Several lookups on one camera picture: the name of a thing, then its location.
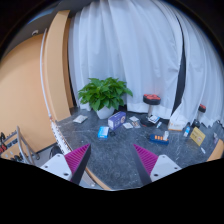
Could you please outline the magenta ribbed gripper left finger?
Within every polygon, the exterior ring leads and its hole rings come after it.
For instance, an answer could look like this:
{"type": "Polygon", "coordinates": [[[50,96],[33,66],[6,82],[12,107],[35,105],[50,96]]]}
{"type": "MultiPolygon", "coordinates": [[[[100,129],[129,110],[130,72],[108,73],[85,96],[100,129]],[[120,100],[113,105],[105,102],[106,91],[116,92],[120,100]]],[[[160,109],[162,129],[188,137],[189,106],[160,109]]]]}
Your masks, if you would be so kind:
{"type": "Polygon", "coordinates": [[[91,154],[91,145],[86,144],[65,155],[66,162],[72,172],[71,182],[79,184],[91,154]]]}

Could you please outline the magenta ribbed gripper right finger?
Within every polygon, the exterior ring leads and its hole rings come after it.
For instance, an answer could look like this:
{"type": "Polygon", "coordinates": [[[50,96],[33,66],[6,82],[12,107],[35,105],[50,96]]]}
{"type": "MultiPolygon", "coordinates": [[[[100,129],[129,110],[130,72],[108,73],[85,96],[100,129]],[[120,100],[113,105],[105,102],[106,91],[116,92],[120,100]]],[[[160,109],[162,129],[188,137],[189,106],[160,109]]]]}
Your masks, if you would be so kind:
{"type": "Polygon", "coordinates": [[[142,183],[144,185],[151,183],[150,174],[158,156],[141,146],[134,145],[133,157],[142,183]]]}

